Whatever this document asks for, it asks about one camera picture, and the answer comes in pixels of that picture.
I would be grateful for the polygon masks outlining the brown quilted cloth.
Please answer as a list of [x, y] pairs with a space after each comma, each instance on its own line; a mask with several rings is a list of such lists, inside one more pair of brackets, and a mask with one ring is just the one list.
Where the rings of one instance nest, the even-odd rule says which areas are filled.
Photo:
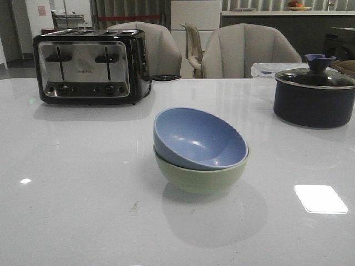
[[346, 74], [348, 76], [355, 78], [355, 60], [354, 59], [344, 60], [344, 61], [335, 60], [334, 62], [331, 63], [330, 67], [337, 70], [338, 72], [340, 72], [342, 74]]

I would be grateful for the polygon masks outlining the dark blue cooking pot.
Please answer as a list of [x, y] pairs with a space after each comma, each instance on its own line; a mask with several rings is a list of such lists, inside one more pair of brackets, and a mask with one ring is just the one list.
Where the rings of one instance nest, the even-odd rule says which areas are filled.
[[334, 128], [347, 124], [354, 107], [354, 88], [320, 89], [278, 81], [274, 113], [292, 124]]

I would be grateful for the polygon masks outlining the fruit bowl on counter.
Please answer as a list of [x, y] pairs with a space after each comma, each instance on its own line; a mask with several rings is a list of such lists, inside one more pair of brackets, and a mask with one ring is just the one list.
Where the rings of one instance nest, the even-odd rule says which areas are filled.
[[312, 7], [304, 6], [297, 0], [291, 0], [286, 4], [286, 9], [289, 11], [309, 11]]

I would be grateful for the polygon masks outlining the beige upholstered chair left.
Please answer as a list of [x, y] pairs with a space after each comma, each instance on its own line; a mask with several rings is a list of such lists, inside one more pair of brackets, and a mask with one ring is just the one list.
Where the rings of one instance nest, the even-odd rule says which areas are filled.
[[149, 74], [180, 75], [182, 54], [166, 27], [146, 22], [128, 22], [112, 25], [108, 29], [140, 29], [144, 31]]

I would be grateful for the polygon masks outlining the beige upholstered chair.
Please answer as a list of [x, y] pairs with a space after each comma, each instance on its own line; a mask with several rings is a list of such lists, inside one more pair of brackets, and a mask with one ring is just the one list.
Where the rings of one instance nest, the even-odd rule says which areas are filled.
[[180, 75], [182, 54], [166, 27], [146, 22], [128, 22], [112, 25], [108, 29], [140, 29], [144, 31], [149, 74]]
[[202, 58], [207, 79], [250, 78], [255, 63], [300, 63], [301, 56], [277, 29], [240, 23], [210, 35]]

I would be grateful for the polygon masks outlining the metal cart in background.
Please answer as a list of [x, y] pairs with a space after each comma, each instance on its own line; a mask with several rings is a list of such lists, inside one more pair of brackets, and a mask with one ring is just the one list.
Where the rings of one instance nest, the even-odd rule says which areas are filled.
[[76, 28], [85, 23], [84, 14], [57, 13], [51, 11], [53, 25], [56, 29]]

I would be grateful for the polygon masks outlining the white cabinet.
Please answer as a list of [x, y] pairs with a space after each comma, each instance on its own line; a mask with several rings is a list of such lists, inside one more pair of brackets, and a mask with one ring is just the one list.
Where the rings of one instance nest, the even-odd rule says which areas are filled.
[[182, 24], [192, 24], [199, 32], [201, 48], [206, 49], [210, 35], [220, 27], [221, 1], [171, 1], [171, 34], [182, 54], [180, 75], [192, 78], [193, 67], [186, 59], [186, 31]]

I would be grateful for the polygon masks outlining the green bowl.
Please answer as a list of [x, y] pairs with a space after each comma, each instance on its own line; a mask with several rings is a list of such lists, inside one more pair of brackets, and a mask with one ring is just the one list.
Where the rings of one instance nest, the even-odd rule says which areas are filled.
[[199, 194], [223, 191], [234, 185], [242, 176], [249, 157], [236, 166], [221, 170], [191, 170], [173, 165], [154, 152], [158, 167], [163, 176], [177, 188]]

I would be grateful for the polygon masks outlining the black and chrome toaster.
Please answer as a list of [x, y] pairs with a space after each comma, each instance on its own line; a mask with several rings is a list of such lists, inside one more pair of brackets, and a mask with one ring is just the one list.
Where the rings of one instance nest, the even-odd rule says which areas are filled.
[[145, 33], [65, 29], [33, 38], [41, 100], [49, 104], [135, 104], [151, 90]]

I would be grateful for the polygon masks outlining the beige upholstered chair right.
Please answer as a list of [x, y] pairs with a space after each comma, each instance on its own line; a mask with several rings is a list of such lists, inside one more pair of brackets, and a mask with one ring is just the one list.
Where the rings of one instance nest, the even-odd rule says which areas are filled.
[[277, 29], [240, 23], [210, 35], [202, 58], [207, 79], [250, 78], [255, 63], [300, 63], [301, 56]]

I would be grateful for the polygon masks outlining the beige office chair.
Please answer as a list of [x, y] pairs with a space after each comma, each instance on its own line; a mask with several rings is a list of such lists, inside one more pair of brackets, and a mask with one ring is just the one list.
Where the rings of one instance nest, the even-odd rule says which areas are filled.
[[193, 24], [180, 24], [186, 32], [186, 52], [185, 57], [193, 68], [193, 78], [203, 78], [202, 58], [203, 52], [201, 47], [200, 35], [197, 27]]

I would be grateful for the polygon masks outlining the glass pot lid blue knob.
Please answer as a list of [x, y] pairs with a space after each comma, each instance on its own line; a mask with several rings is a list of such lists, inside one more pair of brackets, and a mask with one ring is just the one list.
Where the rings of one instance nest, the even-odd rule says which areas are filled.
[[287, 85], [310, 89], [354, 89], [354, 78], [327, 69], [336, 60], [335, 56], [306, 54], [304, 57], [308, 67], [279, 71], [275, 79]]

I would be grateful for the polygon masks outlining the blue bowl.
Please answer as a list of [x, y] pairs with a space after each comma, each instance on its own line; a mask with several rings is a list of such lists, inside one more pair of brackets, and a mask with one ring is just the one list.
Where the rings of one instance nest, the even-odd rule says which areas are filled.
[[157, 114], [154, 147], [167, 162], [192, 170], [222, 170], [244, 161], [244, 138], [223, 119], [207, 112], [169, 108]]

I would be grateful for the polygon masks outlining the clear plastic storage container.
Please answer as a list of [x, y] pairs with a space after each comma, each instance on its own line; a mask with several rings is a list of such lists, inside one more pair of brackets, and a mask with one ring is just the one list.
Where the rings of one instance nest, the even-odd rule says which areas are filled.
[[252, 78], [275, 78], [279, 71], [309, 69], [307, 63], [254, 63], [250, 69]]

